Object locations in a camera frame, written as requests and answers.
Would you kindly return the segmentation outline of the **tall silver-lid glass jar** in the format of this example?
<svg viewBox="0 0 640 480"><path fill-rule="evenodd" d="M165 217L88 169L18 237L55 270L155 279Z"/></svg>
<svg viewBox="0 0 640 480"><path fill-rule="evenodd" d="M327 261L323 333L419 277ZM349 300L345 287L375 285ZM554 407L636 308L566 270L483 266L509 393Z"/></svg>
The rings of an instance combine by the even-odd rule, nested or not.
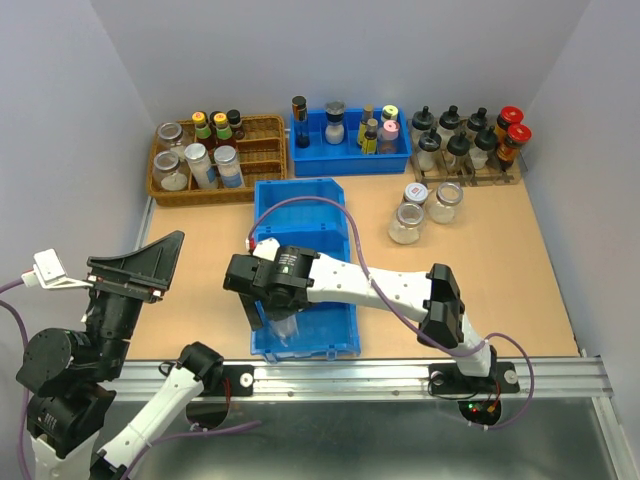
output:
<svg viewBox="0 0 640 480"><path fill-rule="evenodd" d="M283 347L290 347L299 336L296 315L278 317L276 320L268 318L269 328Z"/></svg>

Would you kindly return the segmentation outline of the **round open-top glass jar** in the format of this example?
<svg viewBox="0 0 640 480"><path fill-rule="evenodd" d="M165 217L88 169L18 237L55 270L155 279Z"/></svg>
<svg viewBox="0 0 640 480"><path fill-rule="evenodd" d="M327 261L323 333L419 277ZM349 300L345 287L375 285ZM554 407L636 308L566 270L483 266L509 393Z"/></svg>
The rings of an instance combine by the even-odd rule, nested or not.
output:
<svg viewBox="0 0 640 480"><path fill-rule="evenodd" d="M392 215L388 235L400 245L416 243L424 226L424 210L414 203L401 203Z"/></svg>

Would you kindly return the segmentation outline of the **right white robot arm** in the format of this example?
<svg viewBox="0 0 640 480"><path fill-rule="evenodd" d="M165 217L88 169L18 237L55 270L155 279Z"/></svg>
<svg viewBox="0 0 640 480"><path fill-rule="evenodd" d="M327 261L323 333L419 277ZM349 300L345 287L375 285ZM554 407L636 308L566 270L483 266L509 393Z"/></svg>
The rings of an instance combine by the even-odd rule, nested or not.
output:
<svg viewBox="0 0 640 480"><path fill-rule="evenodd" d="M324 303L384 310L420 343L452 357L466 387L482 390L496 378L495 354L471 326L447 265L419 272L368 268L269 238L232 256L223 287L238 294L253 330Z"/></svg>

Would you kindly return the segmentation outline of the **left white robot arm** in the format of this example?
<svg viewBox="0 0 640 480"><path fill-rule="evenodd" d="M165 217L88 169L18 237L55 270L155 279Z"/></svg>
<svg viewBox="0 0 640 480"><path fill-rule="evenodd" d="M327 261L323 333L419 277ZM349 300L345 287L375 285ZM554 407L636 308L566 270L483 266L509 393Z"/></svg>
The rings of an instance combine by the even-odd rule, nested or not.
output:
<svg viewBox="0 0 640 480"><path fill-rule="evenodd" d="M105 383L124 367L143 304L162 300L174 277L185 235L174 231L132 253L91 257L86 279L70 278L58 254L35 254L27 285L82 288L89 294L81 331L47 328L28 342L17 381L32 395L26 427L39 479L129 479L143 455L187 404L215 392L223 358L195 342L183 348L160 389L101 448L95 446L116 398Z"/></svg>

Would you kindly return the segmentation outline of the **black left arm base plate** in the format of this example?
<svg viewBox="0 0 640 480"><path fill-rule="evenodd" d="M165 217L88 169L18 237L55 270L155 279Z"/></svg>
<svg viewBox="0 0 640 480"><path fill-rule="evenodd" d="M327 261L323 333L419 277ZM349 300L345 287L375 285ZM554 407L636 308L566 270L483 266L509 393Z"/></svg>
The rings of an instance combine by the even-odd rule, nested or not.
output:
<svg viewBox="0 0 640 480"><path fill-rule="evenodd" d="M251 364L223 364L205 376L201 397L251 397L254 390L255 367Z"/></svg>

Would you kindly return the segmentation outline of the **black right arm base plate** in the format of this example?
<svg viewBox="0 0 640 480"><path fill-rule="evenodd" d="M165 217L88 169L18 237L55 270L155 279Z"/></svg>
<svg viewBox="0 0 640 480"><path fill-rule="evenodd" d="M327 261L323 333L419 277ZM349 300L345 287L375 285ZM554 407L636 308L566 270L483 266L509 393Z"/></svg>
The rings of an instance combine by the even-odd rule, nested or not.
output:
<svg viewBox="0 0 640 480"><path fill-rule="evenodd" d="M499 361L490 368L488 377L463 375L457 364L445 362L429 366L431 392L436 395L472 395L520 392L518 375L512 362Z"/></svg>

